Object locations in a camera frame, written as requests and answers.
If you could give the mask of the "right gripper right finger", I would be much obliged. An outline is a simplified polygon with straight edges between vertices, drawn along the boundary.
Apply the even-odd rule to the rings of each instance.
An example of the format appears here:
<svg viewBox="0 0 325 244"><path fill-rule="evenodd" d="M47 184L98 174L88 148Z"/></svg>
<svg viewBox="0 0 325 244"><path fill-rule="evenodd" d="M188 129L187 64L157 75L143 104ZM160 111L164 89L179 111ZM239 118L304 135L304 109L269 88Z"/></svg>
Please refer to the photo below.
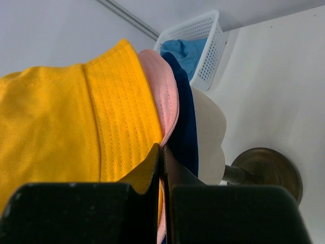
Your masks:
<svg viewBox="0 0 325 244"><path fill-rule="evenodd" d="M299 204L283 187L171 180L167 243L311 243Z"/></svg>

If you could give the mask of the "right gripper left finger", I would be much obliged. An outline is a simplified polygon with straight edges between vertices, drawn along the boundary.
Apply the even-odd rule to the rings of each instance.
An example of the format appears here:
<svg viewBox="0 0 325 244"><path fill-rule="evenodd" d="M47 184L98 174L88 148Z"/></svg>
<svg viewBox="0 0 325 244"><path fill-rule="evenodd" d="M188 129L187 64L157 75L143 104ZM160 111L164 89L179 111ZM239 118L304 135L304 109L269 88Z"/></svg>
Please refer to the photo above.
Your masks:
<svg viewBox="0 0 325 244"><path fill-rule="evenodd" d="M159 145L117 182L29 183L1 216L1 243L156 243Z"/></svg>

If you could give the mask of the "yellow bucket hat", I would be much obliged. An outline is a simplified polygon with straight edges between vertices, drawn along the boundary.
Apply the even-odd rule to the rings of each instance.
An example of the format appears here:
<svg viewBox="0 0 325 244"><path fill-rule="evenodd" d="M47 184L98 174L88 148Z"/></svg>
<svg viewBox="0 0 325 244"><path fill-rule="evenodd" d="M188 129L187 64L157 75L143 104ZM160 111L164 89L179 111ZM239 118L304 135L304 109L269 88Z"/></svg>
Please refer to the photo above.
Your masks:
<svg viewBox="0 0 325 244"><path fill-rule="evenodd" d="M67 67L1 77L1 209L32 182L115 182L161 143L153 95L128 40Z"/></svg>

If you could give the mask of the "pink bucket hat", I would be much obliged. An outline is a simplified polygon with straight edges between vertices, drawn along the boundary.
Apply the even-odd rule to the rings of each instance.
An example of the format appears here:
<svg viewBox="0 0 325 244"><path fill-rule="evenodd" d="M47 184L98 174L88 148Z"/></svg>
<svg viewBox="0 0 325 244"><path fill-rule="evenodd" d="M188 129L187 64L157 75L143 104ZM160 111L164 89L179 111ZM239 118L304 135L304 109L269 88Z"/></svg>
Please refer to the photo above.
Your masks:
<svg viewBox="0 0 325 244"><path fill-rule="evenodd" d="M162 131L160 149L167 144L179 117L177 83L170 65L154 50L138 53L138 58L149 82Z"/></svg>

